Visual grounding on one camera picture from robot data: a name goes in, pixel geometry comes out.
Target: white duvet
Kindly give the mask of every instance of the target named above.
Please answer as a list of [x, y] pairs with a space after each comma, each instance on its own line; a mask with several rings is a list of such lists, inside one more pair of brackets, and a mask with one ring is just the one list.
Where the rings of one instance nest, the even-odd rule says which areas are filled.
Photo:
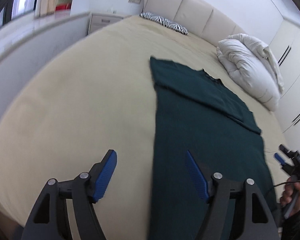
[[217, 56], [235, 83], [270, 111], [277, 109], [283, 80], [267, 44], [247, 34], [235, 34], [219, 41]]

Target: black cable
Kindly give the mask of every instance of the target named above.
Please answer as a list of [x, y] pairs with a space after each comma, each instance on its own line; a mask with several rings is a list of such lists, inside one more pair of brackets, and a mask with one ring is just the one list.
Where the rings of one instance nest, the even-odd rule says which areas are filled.
[[278, 186], [283, 185], [283, 184], [291, 184], [291, 183], [296, 183], [296, 182], [300, 182], [300, 179], [299, 179], [299, 180], [294, 180], [294, 181], [286, 181], [286, 182], [283, 182], [283, 183], [279, 183], [279, 184], [277, 184], [277, 185], [274, 185], [271, 189], [269, 189], [269, 190], [264, 194], [264, 197], [266, 197], [266, 196], [269, 194], [269, 192], [270, 192], [272, 189], [274, 189], [275, 187], [278, 187]]
[[283, 185], [283, 184], [291, 184], [291, 183], [296, 183], [296, 182], [300, 182], [300, 179], [299, 180], [294, 180], [294, 181], [286, 181], [286, 182], [274, 185], [273, 187], [278, 187], [278, 186]]

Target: nightstand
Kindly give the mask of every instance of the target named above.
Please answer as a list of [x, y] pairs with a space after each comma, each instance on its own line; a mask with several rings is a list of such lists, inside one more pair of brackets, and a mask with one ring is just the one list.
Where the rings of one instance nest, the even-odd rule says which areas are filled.
[[92, 13], [89, 25], [89, 34], [109, 24], [120, 22], [125, 17], [126, 15], [113, 13]]

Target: blue gripper pad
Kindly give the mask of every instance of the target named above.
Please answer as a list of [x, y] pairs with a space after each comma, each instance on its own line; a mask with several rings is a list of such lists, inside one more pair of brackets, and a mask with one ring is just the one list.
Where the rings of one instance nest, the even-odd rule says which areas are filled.
[[201, 173], [198, 165], [195, 163], [195, 160], [189, 151], [186, 153], [186, 167], [189, 171], [194, 187], [199, 194], [199, 197], [205, 201], [208, 201], [210, 198], [208, 192], [208, 182]]
[[286, 162], [284, 161], [284, 159], [278, 154], [278, 153], [275, 153], [274, 154], [274, 158], [277, 159], [278, 162], [280, 162], [280, 164], [283, 166], [286, 164]]
[[92, 196], [96, 202], [98, 202], [99, 199], [103, 198], [116, 165], [117, 153], [115, 151], [112, 151], [111, 155], [106, 161], [106, 164], [103, 166], [99, 177], [96, 180], [96, 187]]

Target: black jacket sleeve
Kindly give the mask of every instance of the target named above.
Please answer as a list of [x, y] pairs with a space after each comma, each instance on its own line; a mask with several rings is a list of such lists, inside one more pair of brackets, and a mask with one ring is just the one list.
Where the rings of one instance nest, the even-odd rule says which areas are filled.
[[294, 238], [297, 232], [300, 230], [300, 211], [293, 216], [286, 219], [282, 225], [282, 237], [281, 240], [300, 240]]

